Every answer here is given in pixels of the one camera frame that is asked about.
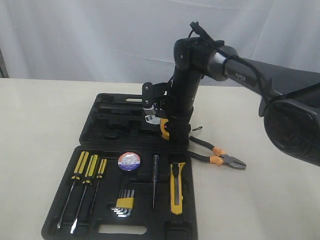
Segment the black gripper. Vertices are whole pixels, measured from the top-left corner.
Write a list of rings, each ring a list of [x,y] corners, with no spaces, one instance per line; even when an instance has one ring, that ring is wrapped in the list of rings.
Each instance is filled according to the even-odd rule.
[[[173,73],[167,90],[166,115],[168,118],[169,141],[172,144],[188,144],[190,119],[194,110],[193,104],[202,74],[196,70],[179,70]]]

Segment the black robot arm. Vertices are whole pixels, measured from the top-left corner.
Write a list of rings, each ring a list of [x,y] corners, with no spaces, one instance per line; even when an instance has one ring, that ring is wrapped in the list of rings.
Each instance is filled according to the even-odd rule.
[[[231,79],[261,96],[258,114],[270,141],[283,153],[320,163],[320,75],[241,58],[217,41],[182,38],[173,47],[174,73],[168,88],[169,118],[189,118],[203,77]]]

